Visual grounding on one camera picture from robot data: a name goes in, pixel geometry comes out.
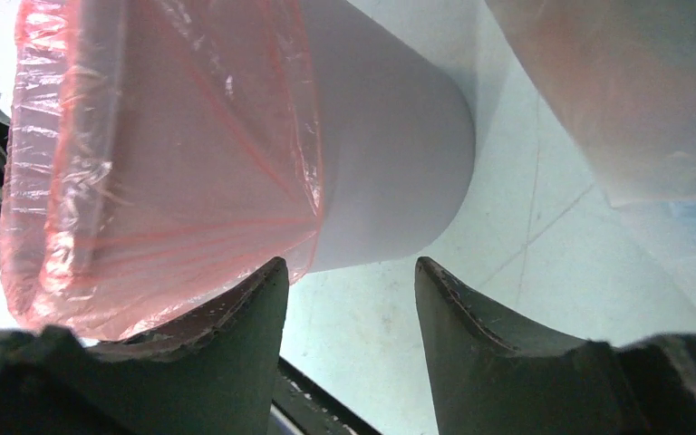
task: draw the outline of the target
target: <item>translucent red trash bag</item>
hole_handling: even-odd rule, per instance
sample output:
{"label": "translucent red trash bag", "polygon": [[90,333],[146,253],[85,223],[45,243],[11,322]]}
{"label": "translucent red trash bag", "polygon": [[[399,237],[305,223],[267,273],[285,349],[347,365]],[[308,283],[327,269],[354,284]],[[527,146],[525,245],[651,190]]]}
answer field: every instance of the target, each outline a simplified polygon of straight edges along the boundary
{"label": "translucent red trash bag", "polygon": [[120,340],[273,256],[305,274],[322,174],[296,1],[24,0],[16,41],[0,249],[23,326]]}

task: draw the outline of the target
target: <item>tile floor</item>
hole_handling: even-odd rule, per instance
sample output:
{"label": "tile floor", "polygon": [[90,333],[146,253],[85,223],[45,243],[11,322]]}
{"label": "tile floor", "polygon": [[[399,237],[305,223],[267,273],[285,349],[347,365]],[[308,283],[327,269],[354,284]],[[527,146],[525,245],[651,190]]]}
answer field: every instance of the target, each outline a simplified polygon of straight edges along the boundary
{"label": "tile floor", "polygon": [[[447,71],[475,109],[462,210],[420,254],[540,323],[626,343],[696,331],[696,309],[607,207],[483,0],[353,0]],[[16,0],[0,2],[0,82],[14,82]],[[389,435],[438,433],[414,304],[416,257],[314,274],[291,291],[282,355]],[[0,327],[14,326],[0,288]]]}

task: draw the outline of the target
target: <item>trash bag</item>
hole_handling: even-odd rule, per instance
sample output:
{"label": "trash bag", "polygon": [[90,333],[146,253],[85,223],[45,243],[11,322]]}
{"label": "trash bag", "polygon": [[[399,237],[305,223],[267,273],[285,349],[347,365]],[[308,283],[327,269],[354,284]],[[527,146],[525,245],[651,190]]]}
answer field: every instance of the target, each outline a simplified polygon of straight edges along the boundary
{"label": "trash bag", "polygon": [[488,5],[612,207],[696,304],[696,2]]}
{"label": "trash bag", "polygon": [[292,281],[322,225],[298,2],[24,0],[0,229],[25,327],[120,340],[273,256]]}

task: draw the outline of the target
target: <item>bin liner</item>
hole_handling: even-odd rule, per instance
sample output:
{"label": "bin liner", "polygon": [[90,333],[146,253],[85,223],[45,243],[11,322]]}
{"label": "bin liner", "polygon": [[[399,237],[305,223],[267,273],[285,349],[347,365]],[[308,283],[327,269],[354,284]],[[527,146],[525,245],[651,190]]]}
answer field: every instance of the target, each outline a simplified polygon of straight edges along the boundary
{"label": "bin liner", "polygon": [[696,304],[696,2],[488,5],[612,207]]}
{"label": "bin liner", "polygon": [[24,0],[0,227],[28,328],[120,340],[322,223],[314,80],[296,0]]}

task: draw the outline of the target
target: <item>floor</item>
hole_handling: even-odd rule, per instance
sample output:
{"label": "floor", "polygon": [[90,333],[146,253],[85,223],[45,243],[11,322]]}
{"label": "floor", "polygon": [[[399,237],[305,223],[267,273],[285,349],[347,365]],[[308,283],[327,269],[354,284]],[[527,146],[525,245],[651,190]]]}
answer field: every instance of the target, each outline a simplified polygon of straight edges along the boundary
{"label": "floor", "polygon": [[[483,0],[352,3],[448,72],[475,112],[479,155],[468,197],[421,255],[584,338],[618,344],[696,331],[696,309],[607,206]],[[0,3],[5,110],[17,5]],[[282,345],[285,358],[389,435],[438,433],[414,305],[416,257],[307,276],[291,291]],[[0,327],[14,324],[0,287]]]}

